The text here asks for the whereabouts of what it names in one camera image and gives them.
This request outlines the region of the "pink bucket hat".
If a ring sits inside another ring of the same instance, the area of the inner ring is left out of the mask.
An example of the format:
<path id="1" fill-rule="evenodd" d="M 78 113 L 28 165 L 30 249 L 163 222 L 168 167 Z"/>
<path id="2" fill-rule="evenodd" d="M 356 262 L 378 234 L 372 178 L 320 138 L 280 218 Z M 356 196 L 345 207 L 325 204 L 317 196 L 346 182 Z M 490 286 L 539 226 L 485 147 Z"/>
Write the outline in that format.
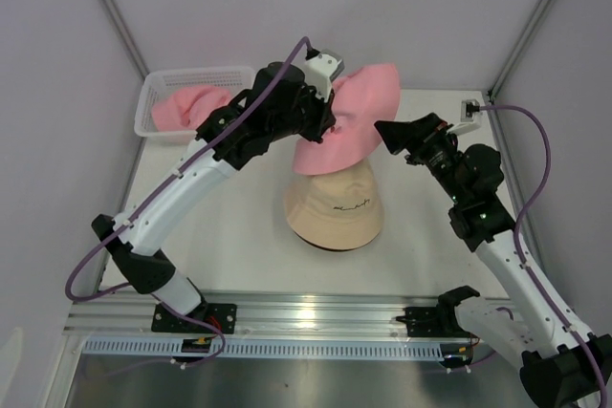
<path id="1" fill-rule="evenodd" d="M 151 117 L 160 132 L 195 130 L 214 110 L 227 105 L 231 99 L 232 93 L 221 87 L 185 87 L 156 102 Z"/>
<path id="2" fill-rule="evenodd" d="M 395 119 L 401 101 L 401 82 L 393 63 L 366 65 L 333 84 L 335 125 L 323 142 L 299 140 L 293 171 L 315 176 L 338 172 L 368 157 L 382 142 L 374 123 Z"/>

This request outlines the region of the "beige bucket hat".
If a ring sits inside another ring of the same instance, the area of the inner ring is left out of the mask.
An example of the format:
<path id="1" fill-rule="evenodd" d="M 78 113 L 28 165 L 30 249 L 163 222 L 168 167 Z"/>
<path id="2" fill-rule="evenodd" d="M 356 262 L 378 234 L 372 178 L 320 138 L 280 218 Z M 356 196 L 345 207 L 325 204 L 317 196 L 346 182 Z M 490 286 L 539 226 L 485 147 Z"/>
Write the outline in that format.
<path id="1" fill-rule="evenodd" d="M 331 174 L 296 176 L 283 205 L 291 230 L 308 239 L 383 229 L 383 203 L 368 160 Z"/>

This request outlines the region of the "black bucket hat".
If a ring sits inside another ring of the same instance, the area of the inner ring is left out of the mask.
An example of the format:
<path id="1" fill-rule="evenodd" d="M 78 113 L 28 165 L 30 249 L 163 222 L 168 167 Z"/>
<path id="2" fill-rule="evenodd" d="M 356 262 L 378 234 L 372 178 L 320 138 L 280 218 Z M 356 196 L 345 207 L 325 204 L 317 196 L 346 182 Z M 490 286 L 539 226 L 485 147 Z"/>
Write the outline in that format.
<path id="1" fill-rule="evenodd" d="M 319 250 L 326 252 L 350 252 L 362 247 L 367 247 L 380 236 L 380 233 L 361 234 L 358 232 L 351 232 L 333 234 L 323 238 L 319 237 L 318 239 L 308 239 L 295 231 L 294 235 L 306 245 Z"/>

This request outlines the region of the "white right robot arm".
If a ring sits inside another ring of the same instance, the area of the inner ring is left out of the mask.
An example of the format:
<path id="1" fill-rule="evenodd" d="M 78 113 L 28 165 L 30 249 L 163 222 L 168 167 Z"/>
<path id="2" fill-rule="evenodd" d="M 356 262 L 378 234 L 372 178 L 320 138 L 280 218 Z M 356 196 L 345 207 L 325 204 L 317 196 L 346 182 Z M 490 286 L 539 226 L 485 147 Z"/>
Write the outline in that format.
<path id="1" fill-rule="evenodd" d="M 605 407 L 610 401 L 611 337 L 595 335 L 563 300 L 522 246 L 519 222 L 497 196 L 501 156 L 481 143 L 460 151 L 451 124 L 430 113 L 413 121 L 374 124 L 387 150 L 424 166 L 452 201 L 456 236 L 508 294 L 517 319 L 475 290 L 447 292 L 435 320 L 445 334 L 483 339 L 518 372 L 538 407 Z"/>

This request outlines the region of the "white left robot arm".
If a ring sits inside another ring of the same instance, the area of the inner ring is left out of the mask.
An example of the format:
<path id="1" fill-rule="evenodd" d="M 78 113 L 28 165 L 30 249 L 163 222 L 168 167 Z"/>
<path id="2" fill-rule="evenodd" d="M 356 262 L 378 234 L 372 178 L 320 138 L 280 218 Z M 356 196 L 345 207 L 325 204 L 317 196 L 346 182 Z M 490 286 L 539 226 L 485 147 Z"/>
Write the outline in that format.
<path id="1" fill-rule="evenodd" d="M 128 284 L 164 303 L 184 331 L 205 325 L 208 304 L 166 257 L 164 240 L 208 192 L 273 142 L 293 135 L 322 142 L 335 123 L 333 82 L 343 68 L 341 59 L 324 53 L 302 67 L 269 64 L 250 89 L 211 112 L 174 169 L 133 211 L 100 214 L 92 222 Z"/>

